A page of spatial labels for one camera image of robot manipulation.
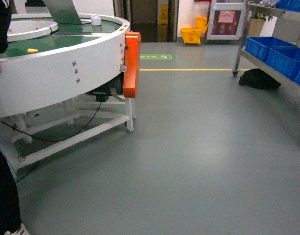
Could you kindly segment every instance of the laptop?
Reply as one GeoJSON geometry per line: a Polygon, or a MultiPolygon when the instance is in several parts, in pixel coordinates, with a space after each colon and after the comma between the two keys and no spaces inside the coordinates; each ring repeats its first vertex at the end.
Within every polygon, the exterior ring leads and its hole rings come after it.
{"type": "Polygon", "coordinates": [[[87,24],[90,19],[81,19],[72,0],[42,0],[57,23],[87,24]]]}

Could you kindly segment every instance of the black pants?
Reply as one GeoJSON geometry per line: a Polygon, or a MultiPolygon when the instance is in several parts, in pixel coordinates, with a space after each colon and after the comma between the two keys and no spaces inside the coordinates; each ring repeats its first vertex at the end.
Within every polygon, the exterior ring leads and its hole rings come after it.
{"type": "Polygon", "coordinates": [[[16,183],[0,151],[0,235],[15,232],[21,224],[16,183]]]}

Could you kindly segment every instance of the person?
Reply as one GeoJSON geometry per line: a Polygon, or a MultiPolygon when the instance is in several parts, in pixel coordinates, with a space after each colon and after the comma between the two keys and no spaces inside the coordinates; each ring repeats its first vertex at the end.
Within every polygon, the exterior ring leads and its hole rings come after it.
{"type": "MultiPolygon", "coordinates": [[[[0,0],[0,54],[8,47],[12,0],[0,0]]],[[[0,150],[0,235],[30,235],[21,221],[18,192],[7,160],[0,150]]]]}

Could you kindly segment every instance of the black bag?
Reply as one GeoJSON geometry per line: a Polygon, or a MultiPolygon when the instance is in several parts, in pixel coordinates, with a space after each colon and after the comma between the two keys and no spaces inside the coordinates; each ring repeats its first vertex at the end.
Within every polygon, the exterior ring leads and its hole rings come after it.
{"type": "Polygon", "coordinates": [[[278,89],[280,83],[267,75],[261,69],[247,70],[239,79],[239,85],[257,89],[278,89]]]}

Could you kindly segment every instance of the doorway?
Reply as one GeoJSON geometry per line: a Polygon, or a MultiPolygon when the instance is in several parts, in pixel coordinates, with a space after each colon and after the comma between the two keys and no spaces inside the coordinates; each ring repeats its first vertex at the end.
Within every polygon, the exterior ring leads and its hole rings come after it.
{"type": "Polygon", "coordinates": [[[179,0],[113,0],[115,16],[131,22],[142,42],[176,42],[179,0]]]}

